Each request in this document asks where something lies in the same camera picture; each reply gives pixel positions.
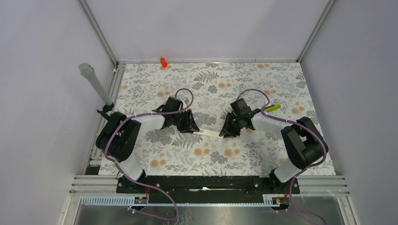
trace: floral tablecloth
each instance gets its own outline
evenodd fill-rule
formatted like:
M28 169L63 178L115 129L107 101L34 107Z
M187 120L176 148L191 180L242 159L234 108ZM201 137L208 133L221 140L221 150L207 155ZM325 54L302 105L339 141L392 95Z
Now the floral tablecloth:
M308 116L320 130L299 63L127 64L115 108L127 115L150 112L182 87L195 95L191 109L202 129L220 131L230 103L240 92L256 88L272 104L281 104L274 115ZM186 104L190 101L184 91L178 98ZM252 109L266 102L256 92L245 94L244 99ZM240 137L218 139L181 134L176 127L141 134L133 154L148 175L267 175L287 158L283 140L267 132L243 129ZM102 159L99 175L117 172ZM335 175L329 155L325 163L304 174Z

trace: red object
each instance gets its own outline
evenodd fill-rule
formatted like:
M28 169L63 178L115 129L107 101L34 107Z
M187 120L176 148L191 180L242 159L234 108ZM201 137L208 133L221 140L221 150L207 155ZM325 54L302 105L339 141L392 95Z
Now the red object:
M164 58L161 58L161 64L163 67L167 67L168 63L166 62L166 60Z

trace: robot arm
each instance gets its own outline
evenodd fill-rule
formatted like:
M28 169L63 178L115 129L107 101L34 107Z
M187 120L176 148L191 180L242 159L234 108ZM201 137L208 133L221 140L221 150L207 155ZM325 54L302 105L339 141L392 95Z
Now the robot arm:
M169 97L166 104L161 105L156 113L168 113L179 111L183 103L175 97ZM116 128L123 122L127 116L121 112L114 112L105 117L108 122L97 137L96 146L105 153L105 147L115 132ZM132 154L134 145L139 134L145 134L148 131L163 129L172 125L177 126L181 133L198 132L199 128L193 120L192 111L186 110L180 113L169 115L148 115L137 117L127 121L121 130L112 140L107 156L113 158L116 164L134 180L137 180L144 172L140 164Z
M271 178L285 183L323 156L321 144L299 126L265 117L260 109L251 110L242 98L231 103L231 107L232 113L227 114L220 136L236 137L240 135L241 129L249 128L267 131L283 139L289 158L271 172ZM311 119L302 117L297 122L312 130L322 140L328 151L328 146Z

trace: black mounting plate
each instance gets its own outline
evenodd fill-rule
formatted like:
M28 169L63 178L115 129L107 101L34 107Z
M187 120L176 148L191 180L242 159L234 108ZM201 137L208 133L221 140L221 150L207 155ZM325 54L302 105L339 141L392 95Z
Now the black mounting plate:
M140 182L159 186L174 199L176 203L263 203L263 194L285 194L290 181L278 188L268 187L271 179L259 176L146 176ZM292 194L299 194L297 184ZM142 194L145 187L138 186L120 177L116 193ZM149 191L149 203L170 203L170 200L157 190Z

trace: gray wall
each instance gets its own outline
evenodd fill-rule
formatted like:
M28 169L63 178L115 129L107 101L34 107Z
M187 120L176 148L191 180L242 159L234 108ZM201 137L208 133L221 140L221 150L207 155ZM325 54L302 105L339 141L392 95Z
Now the gray wall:
M54 225L81 173L112 65L77 1L0 1L0 224Z
M296 59L328 0L88 0L119 60Z
M397 224L398 1L338 0L302 67L361 224Z

